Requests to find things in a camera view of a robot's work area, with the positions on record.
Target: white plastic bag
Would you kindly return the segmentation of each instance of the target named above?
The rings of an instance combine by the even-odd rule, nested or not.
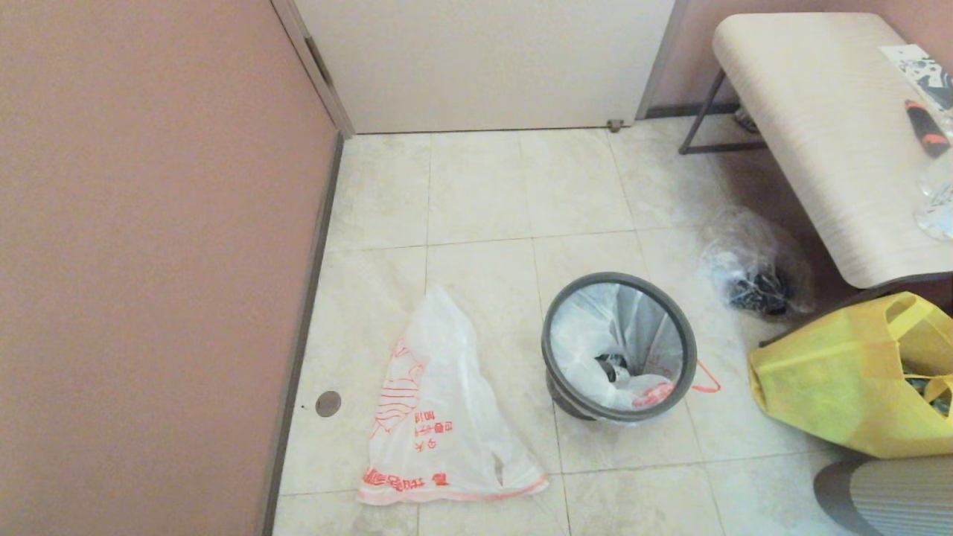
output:
[[[473,325],[432,288],[391,356],[357,499],[502,499],[549,484],[479,372]]]
[[[726,306],[768,316],[814,310],[814,278],[800,245],[783,229],[742,207],[706,230],[701,259]]]
[[[553,358],[565,379],[592,402],[623,411],[665,400],[681,376],[679,330],[654,299],[618,283],[580,288],[564,301],[550,328]],[[621,357],[615,380],[597,360]]]

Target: pink wall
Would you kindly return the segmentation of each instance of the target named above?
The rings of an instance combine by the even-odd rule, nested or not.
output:
[[[252,534],[334,129],[265,0],[0,13],[0,534]]]
[[[953,0],[686,0],[687,6],[651,106],[701,102],[718,72],[711,50],[715,27],[728,15],[782,11],[868,11],[882,16],[907,41],[917,42],[953,68]],[[728,84],[719,100],[733,100]]]
[[[953,0],[828,0],[827,10],[876,13],[953,71]]]

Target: white door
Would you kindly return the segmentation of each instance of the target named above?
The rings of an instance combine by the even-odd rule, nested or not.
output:
[[[631,122],[675,0],[295,0],[358,133]]]

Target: floor drain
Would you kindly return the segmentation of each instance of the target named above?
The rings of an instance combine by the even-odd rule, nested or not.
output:
[[[317,397],[314,409],[321,417],[331,417],[341,408],[341,396],[336,391],[325,391]]]

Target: yellow tote bag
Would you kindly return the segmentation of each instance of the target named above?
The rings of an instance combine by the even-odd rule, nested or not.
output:
[[[928,378],[924,396],[902,366]],[[953,320],[908,292],[835,311],[748,358],[768,415],[878,458],[953,453]]]

